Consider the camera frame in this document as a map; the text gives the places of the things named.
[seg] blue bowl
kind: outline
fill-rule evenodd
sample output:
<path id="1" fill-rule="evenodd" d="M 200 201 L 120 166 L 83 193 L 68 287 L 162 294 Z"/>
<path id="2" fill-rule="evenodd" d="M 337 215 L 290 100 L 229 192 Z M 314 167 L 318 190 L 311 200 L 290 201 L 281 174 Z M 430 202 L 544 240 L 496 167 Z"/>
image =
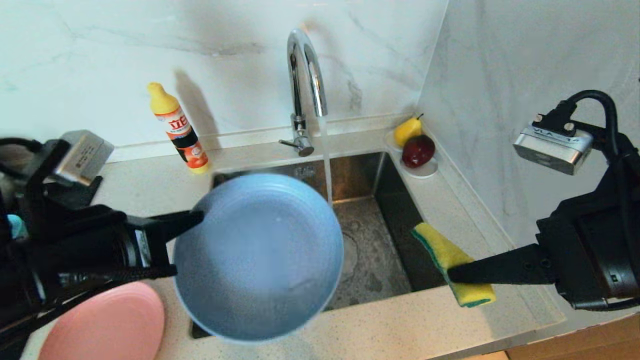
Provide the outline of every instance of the blue bowl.
<path id="1" fill-rule="evenodd" d="M 256 343 L 323 310 L 340 279 L 342 231 L 326 200 L 292 177 L 237 177 L 195 206 L 201 224 L 173 253 L 177 293 L 212 335 Z"/>

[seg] sink basin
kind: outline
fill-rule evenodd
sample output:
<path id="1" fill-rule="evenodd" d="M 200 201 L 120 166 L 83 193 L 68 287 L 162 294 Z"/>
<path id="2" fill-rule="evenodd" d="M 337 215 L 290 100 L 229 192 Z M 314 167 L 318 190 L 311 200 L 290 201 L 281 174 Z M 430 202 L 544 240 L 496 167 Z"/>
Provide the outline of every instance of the sink basin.
<path id="1" fill-rule="evenodd" d="M 391 157 L 374 152 L 330 160 L 333 210 L 344 237 L 340 284 L 325 311 L 445 284 L 411 229 L 422 221 Z M 213 186 L 256 172 L 293 176 L 326 198 L 322 160 L 216 174 Z M 208 336 L 197 325 L 192 336 Z"/>

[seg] white countertop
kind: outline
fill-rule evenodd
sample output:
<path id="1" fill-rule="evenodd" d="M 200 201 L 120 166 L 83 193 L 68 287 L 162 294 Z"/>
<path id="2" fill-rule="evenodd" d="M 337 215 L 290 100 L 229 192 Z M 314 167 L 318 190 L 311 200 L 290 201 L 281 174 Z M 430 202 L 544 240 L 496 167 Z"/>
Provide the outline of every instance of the white countertop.
<path id="1" fill-rule="evenodd" d="M 328 138 L 331 156 L 384 151 L 386 131 Z M 277 143 L 209 151 L 215 172 L 270 167 L 322 158 L 316 151 L 299 158 Z M 496 240 L 495 226 L 456 176 L 445 154 L 440 171 L 428 179 L 403 175 L 423 217 L 475 258 L 508 249 Z M 178 155 L 110 163 L 95 202 L 147 217 L 190 209 L 211 187 L 211 175 L 192 175 Z M 219 338 L 194 340 L 190 320 L 175 294 L 172 279 L 148 282 L 166 309 L 164 338 L 157 360 L 180 359 L 415 359 L 449 354 L 540 329 L 564 320 L 548 296 L 535 286 L 495 286 L 498 301 L 460 308 L 448 287 L 321 313 L 292 336 L 265 345 L 236 345 Z M 36 359 L 53 324 L 35 332 L 22 359 Z"/>

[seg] water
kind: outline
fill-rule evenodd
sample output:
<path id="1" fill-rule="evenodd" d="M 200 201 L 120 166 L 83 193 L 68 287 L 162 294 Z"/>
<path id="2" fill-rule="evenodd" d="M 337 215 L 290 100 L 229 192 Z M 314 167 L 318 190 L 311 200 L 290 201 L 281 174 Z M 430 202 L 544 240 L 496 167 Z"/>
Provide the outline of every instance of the water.
<path id="1" fill-rule="evenodd" d="M 322 155 L 324 159 L 324 176 L 326 177 L 326 200 L 329 206 L 333 207 L 333 186 L 331 184 L 331 166 L 329 163 L 329 140 L 326 134 L 326 118 L 319 117 L 318 126 L 322 136 Z"/>

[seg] chrome faucet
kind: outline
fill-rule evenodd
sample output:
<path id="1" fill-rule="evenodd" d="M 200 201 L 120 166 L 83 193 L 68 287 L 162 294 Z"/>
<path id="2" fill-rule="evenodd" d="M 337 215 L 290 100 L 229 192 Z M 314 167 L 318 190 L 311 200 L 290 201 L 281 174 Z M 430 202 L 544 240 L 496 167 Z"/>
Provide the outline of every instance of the chrome faucet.
<path id="1" fill-rule="evenodd" d="M 291 114 L 293 142 L 285 140 L 280 140 L 279 142 L 294 147 L 300 156 L 308 156 L 313 153 L 314 147 L 311 145 L 311 134 L 307 129 L 307 118 L 302 112 L 302 103 L 300 101 L 301 66 L 304 68 L 311 87 L 317 117 L 326 115 L 326 97 L 324 96 L 324 84 L 316 51 L 307 34 L 301 29 L 293 29 L 289 34 L 287 62 L 289 63 L 289 80 L 291 81 L 294 109 L 294 113 Z"/>

